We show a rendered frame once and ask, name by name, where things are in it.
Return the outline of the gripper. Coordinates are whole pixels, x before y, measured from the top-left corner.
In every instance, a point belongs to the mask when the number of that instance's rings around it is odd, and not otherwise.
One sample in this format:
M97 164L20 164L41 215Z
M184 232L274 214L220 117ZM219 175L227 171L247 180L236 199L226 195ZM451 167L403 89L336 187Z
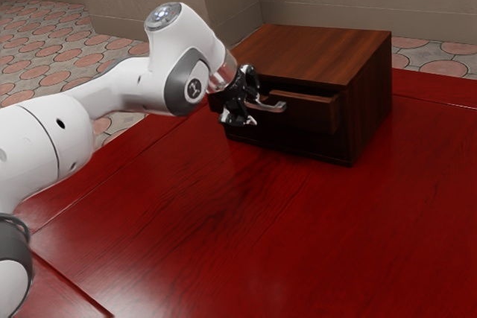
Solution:
M256 119L245 106L245 98L246 92L250 98L258 98L259 88L259 78L252 65L244 65L244 71L238 69L233 81L222 92L223 111L218 121L233 127L256 126Z

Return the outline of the dark brown wooden drawer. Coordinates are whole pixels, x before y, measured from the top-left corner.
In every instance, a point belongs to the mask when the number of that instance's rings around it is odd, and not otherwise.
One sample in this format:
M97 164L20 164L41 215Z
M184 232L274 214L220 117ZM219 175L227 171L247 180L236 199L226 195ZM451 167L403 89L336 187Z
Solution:
M280 137L286 133L298 133L300 130L311 134L332 135L341 121L338 94L310 95L272 89L268 94L261 95L260 101L267 105L283 101L286 103L286 109L280 113L249 109L248 113L256 120L256 126L226 125L224 129L229 134L244 137Z

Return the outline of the dark brown wooden cabinet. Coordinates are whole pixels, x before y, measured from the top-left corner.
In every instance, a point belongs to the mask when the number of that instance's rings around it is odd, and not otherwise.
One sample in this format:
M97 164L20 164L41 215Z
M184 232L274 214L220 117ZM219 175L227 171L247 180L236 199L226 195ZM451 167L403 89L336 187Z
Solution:
M332 135L286 133L244 137L274 150L351 166L392 108L391 34L387 31L265 24L237 45L238 63L251 64L261 95L272 89L338 94L340 124Z

